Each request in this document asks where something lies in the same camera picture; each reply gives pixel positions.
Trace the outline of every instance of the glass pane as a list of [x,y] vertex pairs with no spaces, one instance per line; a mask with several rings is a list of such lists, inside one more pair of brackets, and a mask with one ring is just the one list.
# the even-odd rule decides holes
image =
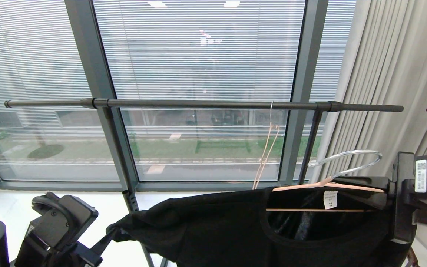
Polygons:
[[[329,0],[311,89],[311,102],[335,100],[340,69],[344,59],[345,46],[347,45],[352,19],[354,18],[355,2],[355,0]],[[313,115],[314,112],[307,112],[303,137],[301,139],[301,147],[303,149],[301,148],[299,150],[298,164],[294,172],[294,179],[298,179],[299,177]],[[316,160],[326,118],[327,113],[323,113],[319,130],[317,131],[317,137],[314,142],[311,161]],[[313,169],[307,170],[306,180],[312,177],[313,172]]]
[[[119,98],[291,99],[304,0],[94,3]],[[127,131],[141,181],[255,178],[269,111],[140,111],[144,124]],[[272,119],[262,181],[278,179],[286,113]]]
[[63,1],[0,1],[0,174],[118,181],[96,111],[4,101],[91,97]]

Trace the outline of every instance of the curtain fold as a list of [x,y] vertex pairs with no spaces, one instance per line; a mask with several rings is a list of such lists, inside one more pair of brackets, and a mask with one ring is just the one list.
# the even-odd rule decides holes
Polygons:
[[[318,159],[354,149],[373,149],[383,159],[359,175],[390,175],[398,151],[427,154],[427,1],[361,3],[356,10],[337,88],[337,101],[403,105],[402,113],[347,111],[330,114]],[[353,61],[353,67],[347,64]],[[359,155],[316,170],[313,181],[372,161]]]

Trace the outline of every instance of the white floor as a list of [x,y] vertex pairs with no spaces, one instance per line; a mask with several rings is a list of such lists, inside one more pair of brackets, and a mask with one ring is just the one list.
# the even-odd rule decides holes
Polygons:
[[[58,196],[71,194],[78,196],[86,203],[94,206],[99,216],[97,220],[79,239],[87,247],[91,247],[105,235],[105,228],[114,223],[128,212],[121,193],[97,192],[54,192]],[[137,193],[139,208],[144,210],[168,198],[179,198],[197,195],[199,193]],[[16,258],[29,221],[39,214],[32,210],[31,200],[35,196],[44,195],[44,192],[35,191],[0,191],[0,220],[7,228],[7,243],[10,260]],[[427,267],[427,250],[420,242],[413,243],[420,266]],[[102,267],[108,266],[136,266],[148,267],[139,242],[129,241],[122,243],[112,242],[102,255]],[[155,266],[160,265],[161,257],[153,255]]]

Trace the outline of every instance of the white label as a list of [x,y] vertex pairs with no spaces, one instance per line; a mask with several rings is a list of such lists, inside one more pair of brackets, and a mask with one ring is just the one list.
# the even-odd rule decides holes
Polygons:
[[416,161],[415,174],[415,192],[426,193],[427,160],[421,159]]
[[339,191],[324,191],[324,207],[326,210],[337,207],[338,192]]

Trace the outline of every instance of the neckline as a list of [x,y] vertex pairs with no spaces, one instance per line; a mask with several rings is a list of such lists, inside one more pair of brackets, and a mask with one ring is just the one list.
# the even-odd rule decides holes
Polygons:
[[285,238],[281,235],[278,235],[269,225],[268,217],[266,213],[266,207],[268,204],[269,196],[274,187],[268,187],[263,190],[261,201],[258,205],[259,207],[259,221],[261,228],[268,239],[280,245],[285,245],[289,247],[335,247],[337,244],[344,242],[353,242],[355,240],[360,240],[366,238],[370,235],[376,235],[376,232],[373,231],[377,227],[381,226],[381,222],[385,220],[386,216],[384,212],[377,211],[380,213],[377,216],[374,216],[368,220],[363,225],[358,228],[348,232],[344,235],[334,238],[328,238],[324,240],[294,240],[290,238]]

